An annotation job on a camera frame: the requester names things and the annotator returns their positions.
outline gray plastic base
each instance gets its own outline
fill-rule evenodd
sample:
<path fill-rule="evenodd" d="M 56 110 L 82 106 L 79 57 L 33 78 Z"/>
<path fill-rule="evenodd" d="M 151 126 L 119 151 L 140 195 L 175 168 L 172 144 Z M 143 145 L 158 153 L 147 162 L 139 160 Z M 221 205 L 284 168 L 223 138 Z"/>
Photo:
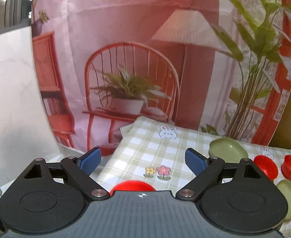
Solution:
<path fill-rule="evenodd" d="M 2 238 L 35 237 L 8 231 Z M 238 238 L 208 223 L 192 202 L 176 200 L 170 191 L 117 191 L 108 200 L 92 202 L 67 228 L 36 238 Z M 281 238 L 277 232 L 255 235 Z"/>

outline green plate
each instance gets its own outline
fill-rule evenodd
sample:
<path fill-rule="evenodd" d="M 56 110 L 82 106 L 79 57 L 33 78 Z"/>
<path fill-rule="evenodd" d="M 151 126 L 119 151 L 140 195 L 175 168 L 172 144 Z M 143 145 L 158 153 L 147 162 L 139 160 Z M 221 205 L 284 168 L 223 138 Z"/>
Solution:
<path fill-rule="evenodd" d="M 277 184 L 277 188 L 282 192 L 288 202 L 289 209 L 285 219 L 291 219 L 291 182 L 282 180 Z"/>
<path fill-rule="evenodd" d="M 222 158 L 226 163 L 239 163 L 240 159 L 249 157 L 237 141 L 228 137 L 213 140 L 209 145 L 209 155 Z"/>

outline printed backdrop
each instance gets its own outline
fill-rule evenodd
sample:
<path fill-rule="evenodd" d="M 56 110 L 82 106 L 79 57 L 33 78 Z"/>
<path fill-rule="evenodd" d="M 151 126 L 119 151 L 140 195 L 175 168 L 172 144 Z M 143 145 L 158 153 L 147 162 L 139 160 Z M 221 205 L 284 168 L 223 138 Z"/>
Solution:
<path fill-rule="evenodd" d="M 57 140 L 110 153 L 138 116 L 268 145 L 291 90 L 291 0 L 32 0 Z"/>

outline bunny print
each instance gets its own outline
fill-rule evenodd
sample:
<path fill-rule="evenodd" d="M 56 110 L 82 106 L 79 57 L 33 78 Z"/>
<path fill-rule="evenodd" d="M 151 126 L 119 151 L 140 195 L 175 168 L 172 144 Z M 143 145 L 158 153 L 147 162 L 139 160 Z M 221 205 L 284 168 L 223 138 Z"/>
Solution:
<path fill-rule="evenodd" d="M 266 157 L 274 160 L 274 156 L 269 152 L 268 148 L 257 147 L 257 149 L 262 153 L 263 156 L 266 156 Z"/>
<path fill-rule="evenodd" d="M 161 129 L 161 131 L 160 131 L 159 135 L 162 139 L 176 140 L 176 138 L 178 137 L 176 135 L 177 128 L 175 128 L 175 127 L 169 128 L 169 127 L 165 127 L 165 126 L 161 125 L 160 129 Z"/>

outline tablecloth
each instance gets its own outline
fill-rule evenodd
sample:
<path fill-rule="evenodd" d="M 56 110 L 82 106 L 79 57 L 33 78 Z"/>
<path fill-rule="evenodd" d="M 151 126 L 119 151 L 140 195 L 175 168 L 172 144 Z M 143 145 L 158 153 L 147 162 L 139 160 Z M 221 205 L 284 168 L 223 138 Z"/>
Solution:
<path fill-rule="evenodd" d="M 185 164 L 187 148 L 193 148 L 205 157 L 212 140 L 219 136 L 164 124 L 146 117 L 121 129 L 123 139 L 97 178 L 97 182 L 110 191 L 116 184 L 126 180 L 141 180 L 156 190 L 171 190 L 175 193 L 190 182 L 195 175 Z M 270 157 L 279 168 L 274 183 L 284 179 L 280 166 L 291 150 L 263 147 L 239 142 L 249 158 L 257 155 Z M 291 238 L 291 220 L 285 221 L 280 230 Z"/>

